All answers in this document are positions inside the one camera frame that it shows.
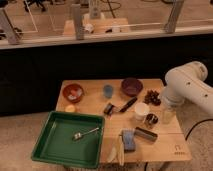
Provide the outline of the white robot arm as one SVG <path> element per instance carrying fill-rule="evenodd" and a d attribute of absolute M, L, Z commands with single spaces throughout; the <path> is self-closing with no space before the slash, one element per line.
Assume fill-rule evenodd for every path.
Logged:
<path fill-rule="evenodd" d="M 171 122 L 176 115 L 176 108 L 186 99 L 213 116 L 213 87 L 205 83 L 207 76 L 207 67 L 199 61 L 175 67 L 165 74 L 166 86 L 160 93 L 160 100 L 164 106 L 164 124 Z"/>

